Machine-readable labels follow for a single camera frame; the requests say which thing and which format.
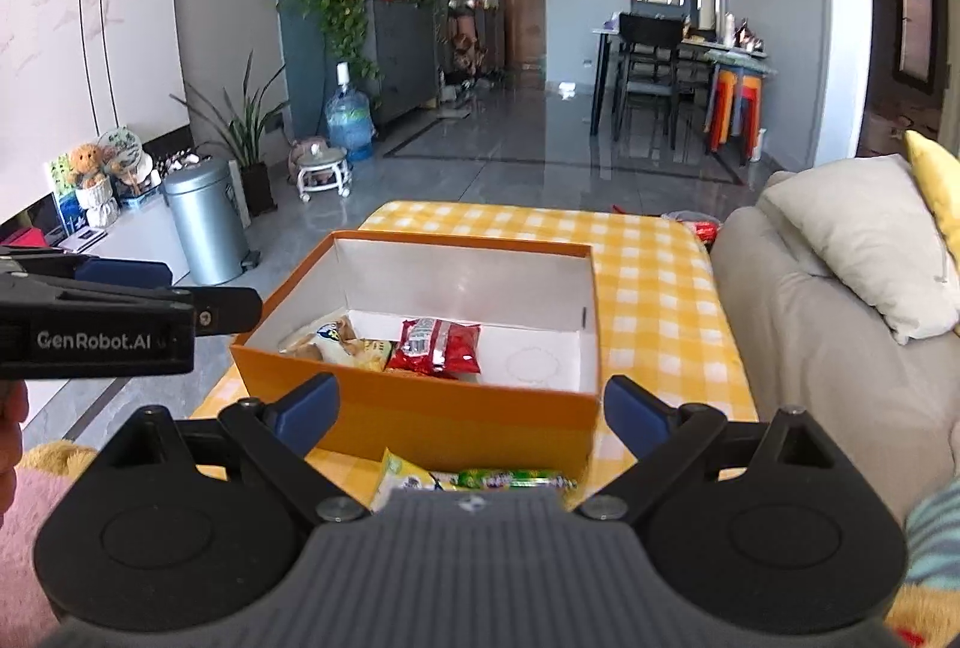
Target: beige sofa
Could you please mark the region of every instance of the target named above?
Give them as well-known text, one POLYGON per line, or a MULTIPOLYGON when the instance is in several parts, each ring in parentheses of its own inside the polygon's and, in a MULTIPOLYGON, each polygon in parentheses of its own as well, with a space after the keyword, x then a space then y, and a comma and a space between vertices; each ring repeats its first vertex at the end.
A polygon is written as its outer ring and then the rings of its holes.
POLYGON ((712 252, 760 418, 808 408, 903 521, 957 474, 960 337, 897 344, 763 204, 734 212, 712 252))

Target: orange box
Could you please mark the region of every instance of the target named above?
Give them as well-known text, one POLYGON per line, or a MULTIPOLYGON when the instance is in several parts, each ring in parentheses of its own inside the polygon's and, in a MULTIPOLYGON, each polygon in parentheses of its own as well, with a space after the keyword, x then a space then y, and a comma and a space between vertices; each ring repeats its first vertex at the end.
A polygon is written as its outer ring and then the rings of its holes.
POLYGON ((340 414, 322 447, 378 461, 385 447, 426 469, 558 469, 580 478, 600 405, 590 249, 426 234, 330 234, 230 348, 247 390, 275 401, 326 371, 340 414), (360 338, 400 338, 402 322, 480 323, 476 382, 370 373, 280 355, 328 314, 360 338))

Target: hand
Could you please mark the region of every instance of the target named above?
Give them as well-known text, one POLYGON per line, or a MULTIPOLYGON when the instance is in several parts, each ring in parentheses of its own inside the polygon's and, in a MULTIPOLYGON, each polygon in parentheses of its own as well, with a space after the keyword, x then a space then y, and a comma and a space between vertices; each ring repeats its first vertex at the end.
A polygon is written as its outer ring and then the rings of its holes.
POLYGON ((23 432, 20 425, 27 419, 30 405, 27 386, 22 381, 0 381, 0 394, 7 398, 0 408, 0 526, 3 516, 13 504, 16 472, 13 468, 23 455, 23 432))

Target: silver trash can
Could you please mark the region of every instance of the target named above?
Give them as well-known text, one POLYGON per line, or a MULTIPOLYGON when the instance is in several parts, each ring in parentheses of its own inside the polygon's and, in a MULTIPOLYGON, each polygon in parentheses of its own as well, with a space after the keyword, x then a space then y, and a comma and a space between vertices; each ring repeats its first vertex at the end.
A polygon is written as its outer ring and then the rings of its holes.
POLYGON ((221 285, 243 274, 250 248, 233 199, 227 161, 211 158, 171 173, 163 194, 173 212, 191 279, 221 285))

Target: gray marble floor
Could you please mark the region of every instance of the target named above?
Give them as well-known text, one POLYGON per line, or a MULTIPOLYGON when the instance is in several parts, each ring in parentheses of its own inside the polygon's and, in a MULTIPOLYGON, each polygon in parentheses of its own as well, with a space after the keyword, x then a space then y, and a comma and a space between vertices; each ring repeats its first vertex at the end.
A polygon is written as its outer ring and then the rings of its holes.
MULTIPOLYGON (((248 230, 260 250, 260 266, 235 281, 268 295, 329 231, 353 228, 395 199, 436 200, 659 215, 693 209, 726 218, 755 201, 771 170, 741 168, 736 159, 704 155, 702 110, 685 105, 675 151, 666 146, 653 108, 632 113, 630 129, 611 141, 605 108, 600 135, 589 137, 589 95, 562 100, 533 89, 501 89, 477 95, 472 114, 438 121, 416 112, 391 127, 376 157, 357 165, 352 195, 296 196, 277 168, 278 208, 248 230)), ((196 368, 179 377, 76 380, 61 389, 25 430, 25 445, 70 433, 84 445, 101 446, 130 413, 164 404, 189 415, 230 363, 226 337, 198 340, 196 368)))

